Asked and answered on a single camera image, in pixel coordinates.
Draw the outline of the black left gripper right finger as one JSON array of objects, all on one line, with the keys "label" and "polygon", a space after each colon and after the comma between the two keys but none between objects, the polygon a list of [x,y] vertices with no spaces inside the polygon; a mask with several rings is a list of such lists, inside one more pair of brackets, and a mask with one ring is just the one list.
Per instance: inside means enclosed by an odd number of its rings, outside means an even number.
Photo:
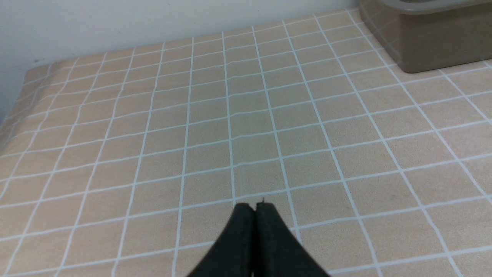
[{"label": "black left gripper right finger", "polygon": [[330,276],[301,246],[272,203],[256,204],[253,228],[254,277]]}]

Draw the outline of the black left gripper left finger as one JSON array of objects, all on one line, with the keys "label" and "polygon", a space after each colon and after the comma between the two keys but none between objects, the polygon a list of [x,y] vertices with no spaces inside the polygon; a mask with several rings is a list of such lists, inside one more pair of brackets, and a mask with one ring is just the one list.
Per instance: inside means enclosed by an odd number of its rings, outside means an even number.
[{"label": "black left gripper left finger", "polygon": [[247,203],[235,205],[225,228],[189,277],[251,277],[255,211]]}]

